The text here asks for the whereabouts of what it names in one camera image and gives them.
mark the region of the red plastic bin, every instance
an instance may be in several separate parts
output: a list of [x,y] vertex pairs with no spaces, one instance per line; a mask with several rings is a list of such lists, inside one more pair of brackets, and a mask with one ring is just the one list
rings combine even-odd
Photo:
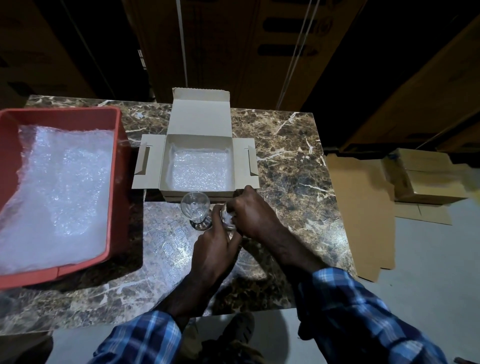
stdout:
[[49,126],[66,131],[114,131],[110,195],[108,200],[107,243],[105,251],[96,258],[61,267],[0,276],[0,290],[21,287],[56,279],[85,269],[124,252],[129,246],[128,220],[130,189],[128,164],[131,147],[121,123],[121,111],[116,107],[67,109],[4,109],[0,111],[0,209],[18,187],[17,171],[22,166],[22,145],[19,125]]

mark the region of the shoe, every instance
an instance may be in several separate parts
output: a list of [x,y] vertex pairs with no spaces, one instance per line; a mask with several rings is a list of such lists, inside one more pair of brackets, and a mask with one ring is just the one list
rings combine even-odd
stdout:
[[232,318],[218,340],[225,343],[238,340],[243,344],[248,344],[253,336],[254,330],[255,319],[252,313],[242,312]]

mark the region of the plaid sleeve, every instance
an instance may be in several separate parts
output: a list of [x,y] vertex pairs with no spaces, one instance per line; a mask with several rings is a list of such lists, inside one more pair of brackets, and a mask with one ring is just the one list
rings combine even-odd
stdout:
[[297,292],[303,339],[314,338],[329,364],[358,362],[447,363],[424,334],[339,268],[315,272]]
[[147,312],[115,326],[89,364],[169,364],[180,341],[180,329],[170,315]]

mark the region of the floor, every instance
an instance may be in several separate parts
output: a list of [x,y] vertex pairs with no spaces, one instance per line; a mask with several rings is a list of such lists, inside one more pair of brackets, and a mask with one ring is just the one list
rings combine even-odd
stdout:
[[[480,206],[473,200],[449,207],[453,225],[396,218],[396,265],[377,283],[363,281],[401,319],[456,356],[480,362]],[[269,363],[325,363],[313,340],[298,338],[295,309],[254,313],[251,344]],[[228,316],[198,322],[202,338],[216,338]],[[112,327],[56,330],[48,364],[80,364],[91,358]]]

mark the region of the marble table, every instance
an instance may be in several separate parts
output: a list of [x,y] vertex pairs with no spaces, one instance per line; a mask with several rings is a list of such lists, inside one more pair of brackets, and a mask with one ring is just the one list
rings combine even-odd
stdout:
[[[133,147],[165,134],[170,104],[31,96],[26,107],[117,106]],[[259,193],[282,223],[327,263],[356,276],[320,138],[310,113],[231,109],[233,137],[256,141]],[[150,310],[188,273],[200,232],[178,204],[131,191],[129,252],[64,279],[0,292],[0,334],[119,324]],[[244,240],[204,315],[294,307],[272,256]]]

